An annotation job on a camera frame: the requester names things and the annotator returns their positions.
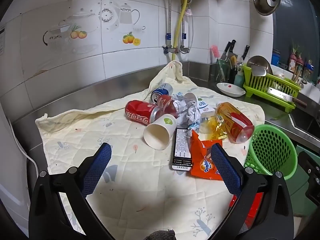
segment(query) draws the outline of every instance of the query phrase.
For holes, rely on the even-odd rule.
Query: quilted blanket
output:
[[[152,149],[142,138],[145,126],[126,118],[124,107],[129,100],[149,100],[151,91],[163,82],[171,84],[174,93],[193,92],[212,106],[228,101],[254,125],[264,123],[260,106],[197,87],[182,75],[178,61],[164,67],[142,92],[36,120],[50,174],[78,166],[103,142],[111,145],[112,158],[87,201],[117,240],[144,239],[166,229],[173,229],[178,240],[205,240],[223,220],[232,198],[222,181],[172,170],[172,143],[163,151]],[[248,146],[248,141],[237,145],[223,141],[225,151],[242,164]],[[64,194],[61,199],[74,229],[83,232]]]

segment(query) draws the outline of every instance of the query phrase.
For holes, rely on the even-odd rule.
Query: yellow gas hose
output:
[[[184,1],[183,1],[183,6],[182,6],[182,8],[181,8],[181,13],[180,13],[178,25],[177,25],[177,28],[176,28],[176,32],[175,32],[175,34],[174,34],[174,42],[173,42],[173,47],[174,47],[174,48],[176,48],[176,47],[178,46],[178,39],[179,39],[181,22],[182,22],[182,18],[184,17],[184,13],[185,13],[185,11],[186,11],[187,2],[188,2],[188,0],[184,0]],[[176,59],[176,54],[173,53],[173,54],[172,54],[172,60],[175,60],[175,59]]]

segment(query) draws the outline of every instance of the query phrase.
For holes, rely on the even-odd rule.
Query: white plate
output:
[[[219,90],[227,96],[238,98],[245,94],[245,90],[242,88],[229,84],[229,83],[218,83],[217,87]]]

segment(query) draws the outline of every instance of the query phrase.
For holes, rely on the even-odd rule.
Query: green trash bin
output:
[[[281,171],[287,180],[295,173],[297,165],[297,152],[284,132],[267,124],[255,127],[245,167],[252,167],[257,173],[266,175]]]

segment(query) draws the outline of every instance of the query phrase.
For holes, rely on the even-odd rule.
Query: ovaltine packet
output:
[[[203,179],[222,180],[216,166],[211,159],[211,146],[219,143],[222,146],[222,140],[200,141],[199,135],[192,131],[190,141],[190,153],[192,157],[191,175]]]

